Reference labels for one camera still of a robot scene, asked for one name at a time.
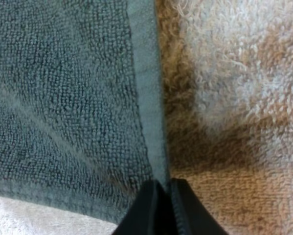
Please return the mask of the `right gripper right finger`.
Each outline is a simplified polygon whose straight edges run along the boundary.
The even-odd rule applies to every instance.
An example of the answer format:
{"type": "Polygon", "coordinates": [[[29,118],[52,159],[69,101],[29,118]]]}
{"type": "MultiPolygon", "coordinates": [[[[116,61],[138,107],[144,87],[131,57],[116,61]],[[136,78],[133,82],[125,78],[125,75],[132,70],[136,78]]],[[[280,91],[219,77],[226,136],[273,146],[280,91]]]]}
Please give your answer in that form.
{"type": "Polygon", "coordinates": [[[171,201],[180,235],[225,235],[185,179],[172,179],[171,201]]]}

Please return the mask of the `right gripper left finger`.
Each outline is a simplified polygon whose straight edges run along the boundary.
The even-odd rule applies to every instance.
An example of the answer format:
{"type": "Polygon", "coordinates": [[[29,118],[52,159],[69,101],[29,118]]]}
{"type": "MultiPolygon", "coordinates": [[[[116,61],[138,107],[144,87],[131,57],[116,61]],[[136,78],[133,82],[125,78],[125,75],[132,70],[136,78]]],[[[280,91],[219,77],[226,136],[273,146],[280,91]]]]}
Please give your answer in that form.
{"type": "Polygon", "coordinates": [[[143,183],[134,203],[113,232],[115,235],[176,235],[170,197],[157,180],[143,183]]]}

